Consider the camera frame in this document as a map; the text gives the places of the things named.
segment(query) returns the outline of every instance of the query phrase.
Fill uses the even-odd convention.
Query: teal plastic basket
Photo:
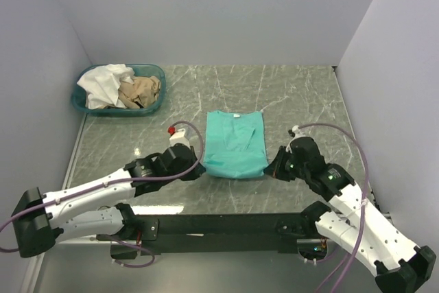
[[[99,66],[100,65],[93,65],[85,69],[83,72],[81,72],[80,76],[78,77],[78,80],[87,71]],[[75,89],[71,96],[71,103],[73,104],[73,107],[78,111],[82,111],[84,113],[88,113],[93,116],[102,116],[102,117],[142,117],[142,116],[151,115],[152,113],[157,111],[157,109],[160,108],[161,104],[163,103],[163,99],[165,98],[165,94],[166,94],[165,72],[163,72],[163,70],[156,65],[126,65],[126,66],[134,70],[134,75],[136,77],[154,76],[161,81],[160,92],[158,93],[157,101],[155,101],[150,106],[141,109],[109,108],[109,109],[92,110],[85,107],[86,98],[87,98],[86,91],[82,87],[75,85]]]

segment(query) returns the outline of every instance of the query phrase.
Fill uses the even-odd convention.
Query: clothing pile
[[[157,77],[135,77],[125,65],[103,65],[87,71],[78,85],[87,92],[86,107],[146,108],[158,99],[160,80]]]

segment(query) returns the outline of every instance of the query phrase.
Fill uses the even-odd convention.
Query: gray marble table
[[[287,129],[316,121],[335,123],[351,131],[336,76],[331,67],[274,65],[168,66],[167,95],[151,117],[87,116],[74,155],[68,187],[105,176],[132,159],[162,152],[169,145],[167,128],[192,121],[204,134],[208,111],[263,111],[269,162],[289,141]],[[344,166],[360,185],[364,169],[358,151],[330,128],[312,128],[326,160]],[[262,177],[229,180],[203,175],[179,180],[160,191],[128,202],[138,213],[273,213],[300,212],[321,200],[301,180],[289,183]]]

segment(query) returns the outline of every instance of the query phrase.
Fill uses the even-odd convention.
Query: cable
[[[323,279],[323,281],[316,288],[314,293],[317,293],[323,287],[323,285],[337,272],[337,270],[340,269],[341,266],[343,266],[343,263],[348,259],[348,257],[349,257],[349,253],[347,253],[344,256],[344,258],[341,260],[341,262],[334,268],[334,270],[332,270],[331,273],[325,279]]]
[[[64,202],[66,200],[70,200],[73,198],[76,198],[78,196],[82,196],[84,194],[88,194],[89,192],[95,191],[95,190],[99,190],[101,188],[105,188],[106,186],[109,187],[111,185],[115,185],[117,183],[121,183],[121,182],[132,182],[132,181],[153,181],[153,182],[157,182],[157,181],[167,181],[167,180],[176,180],[177,178],[181,178],[182,176],[185,176],[186,174],[188,174],[189,172],[191,172],[193,169],[195,169],[198,164],[200,163],[203,155],[204,155],[204,142],[203,142],[203,137],[200,133],[200,131],[195,127],[195,125],[193,125],[192,123],[185,121],[185,120],[179,120],[176,121],[175,123],[173,123],[171,126],[176,126],[178,124],[185,124],[190,126],[191,128],[193,128],[193,130],[195,131],[195,133],[198,135],[198,139],[200,141],[200,154],[198,155],[197,160],[195,161],[195,163],[188,169],[186,169],[185,171],[179,173],[179,174],[174,174],[171,176],[157,176],[157,177],[145,177],[145,178],[118,178],[117,180],[112,180],[112,181],[108,181],[107,183],[102,183],[100,185],[96,185],[94,187],[85,189],[83,191],[79,191],[76,192],[74,194],[71,195],[67,195],[65,197],[61,197],[59,198],[59,202]],[[17,214],[13,215],[9,220],[7,220],[5,223],[3,223],[0,226],[0,233],[4,230],[5,227],[8,226],[8,224],[10,224],[11,222],[21,218],[22,216],[29,214],[31,212],[37,211],[39,209],[43,209],[45,207],[54,205],[57,203],[57,200],[50,200],[49,202],[45,202],[33,207],[30,207],[28,209],[25,209],[21,212],[18,212]],[[0,247],[0,253],[14,253],[14,252],[18,252],[19,249],[18,248],[2,248]]]
[[[301,125],[298,128],[299,129],[303,129],[306,127],[311,127],[311,126],[327,126],[327,127],[332,127],[335,128],[336,130],[339,130],[340,132],[342,132],[343,134],[345,134],[358,148],[359,151],[359,155],[363,161],[363,165],[364,165],[364,186],[363,189],[361,190],[361,200],[365,200],[367,198],[368,195],[368,183],[369,183],[369,166],[368,166],[368,161],[366,159],[366,155],[364,154],[363,148],[360,146],[360,144],[357,142],[357,140],[355,139],[354,136],[352,136],[349,132],[347,132],[346,130],[344,130],[343,128],[334,125],[334,124],[328,124],[328,123],[314,123],[314,124],[305,124],[305,125]],[[359,249],[359,245],[361,243],[361,239],[363,237],[363,232],[364,232],[364,222],[366,221],[365,219],[365,213],[366,213],[366,209],[365,209],[365,204],[362,203],[361,207],[360,207],[361,211],[360,211],[360,216],[359,216],[359,230],[358,230],[358,238],[357,241],[355,242],[354,245],[354,249],[352,250],[352,254],[349,257],[349,260],[347,262],[347,264],[345,265],[342,273],[340,274],[340,276],[338,277],[337,281],[335,282],[334,286],[332,287],[331,293],[334,293],[335,290],[337,289],[337,287],[340,285],[340,283],[342,282],[344,276],[346,276],[346,273],[349,271],[349,268],[351,267],[354,259],[355,259],[355,255],[358,252]],[[338,266],[338,268],[340,266],[342,266],[342,264],[345,262],[345,259],[343,259],[343,261],[340,263],[340,265]],[[320,285],[324,285],[330,277],[327,277],[324,279],[324,281],[320,284]]]

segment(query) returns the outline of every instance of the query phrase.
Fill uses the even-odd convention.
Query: purple cable
[[[186,169],[185,171],[183,171],[183,172],[181,172],[179,174],[175,174],[175,175],[171,175],[171,176],[158,176],[158,177],[145,177],[145,178],[118,178],[117,180],[108,181],[107,182],[108,183],[107,187],[109,187],[111,185],[115,185],[116,183],[121,183],[121,182],[132,182],[132,181],[154,181],[154,182],[156,182],[156,181],[176,180],[177,178],[181,178],[182,176],[185,176],[186,174],[191,172],[193,169],[195,169],[198,166],[198,164],[200,163],[200,161],[201,161],[201,159],[203,158],[203,155],[204,155],[203,137],[202,137],[200,131],[192,123],[190,123],[188,121],[185,121],[185,120],[179,120],[179,121],[176,121],[175,123],[173,123],[171,126],[176,126],[178,124],[185,124],[185,125],[188,125],[189,127],[193,128],[193,130],[195,130],[195,133],[198,135],[198,139],[200,140],[200,154],[199,154],[197,160],[195,161],[195,163],[190,168]],[[60,201],[64,202],[66,200],[70,200],[72,198],[76,198],[78,196],[82,196],[84,194],[88,194],[89,192],[92,192],[92,191],[95,191],[95,190],[98,190],[98,189],[101,189],[101,188],[105,188],[105,185],[107,183],[102,183],[100,185],[96,185],[94,187],[85,189],[83,191],[79,191],[79,192],[76,192],[74,194],[67,195],[65,197],[61,197]],[[33,211],[36,211],[36,210],[43,209],[45,207],[51,206],[51,205],[53,205],[55,203],[56,203],[55,200],[51,200],[49,202],[45,202],[43,204],[39,204],[39,205],[30,207],[28,209],[25,209],[24,211],[18,212],[17,214],[13,215],[8,221],[6,221],[5,223],[3,223],[0,226],[0,233],[4,230],[4,228],[9,223],[11,223],[11,222],[21,218],[22,216],[24,216],[26,214],[29,214],[29,213],[31,213]],[[0,252],[1,253],[13,253],[13,252],[18,252],[18,251],[19,251],[18,248],[2,248],[2,247],[0,247]]]
[[[334,270],[331,271],[331,273],[325,278],[323,279],[323,281],[320,283],[320,285],[316,288],[316,290],[314,291],[314,293],[317,293],[322,287],[323,285],[337,272],[337,270],[343,266],[343,263],[348,259],[349,254],[346,254],[343,258],[343,260],[334,268]]]
[[[360,144],[357,142],[357,140],[355,139],[354,136],[352,136],[349,132],[347,132],[346,130],[344,130],[343,128],[334,125],[334,124],[327,124],[327,123],[314,123],[314,124],[305,124],[305,125],[301,125],[299,126],[299,129],[302,128],[306,128],[306,127],[311,127],[311,126],[327,126],[327,127],[332,127],[335,128],[336,130],[339,130],[340,132],[342,132],[343,134],[345,134],[358,148],[359,151],[359,155],[363,161],[363,165],[364,165],[364,186],[363,189],[361,190],[361,200],[364,200],[367,198],[368,195],[368,183],[369,183],[369,166],[368,166],[368,161],[366,159],[366,155],[364,154],[363,148],[360,146]],[[346,275],[346,273],[349,271],[349,268],[351,267],[352,263],[354,262],[355,259],[355,255],[358,252],[359,249],[359,245],[361,244],[361,239],[363,237],[363,232],[364,232],[364,222],[366,221],[365,219],[365,205],[361,205],[361,211],[360,211],[360,217],[359,217],[359,229],[358,229],[358,238],[357,241],[355,242],[354,245],[354,249],[352,250],[352,254],[349,257],[348,263],[346,264],[346,266],[344,267],[342,273],[340,274],[340,276],[338,277],[337,281],[335,282],[334,286],[332,287],[331,293],[334,293],[335,290],[337,289],[337,287],[340,285],[340,283],[342,282],[344,276]],[[340,264],[337,266],[337,269],[342,266],[342,264],[345,262],[346,260],[343,259],[342,262],[340,262]],[[320,285],[324,285],[330,277],[327,277]]]
[[[108,239],[110,239],[114,242],[117,242],[118,244],[124,245],[124,246],[129,247],[129,248],[133,248],[135,250],[140,250],[142,252],[147,253],[148,255],[151,255],[151,260],[145,264],[126,264],[126,263],[120,262],[119,260],[115,260],[115,263],[119,264],[120,266],[124,266],[127,268],[144,268],[144,267],[151,266],[154,263],[154,260],[156,259],[156,256],[154,255],[154,253],[151,252],[150,250],[148,250],[147,248],[123,242],[123,241],[118,240],[114,237],[111,237],[110,235],[103,235],[103,236],[107,237]]]

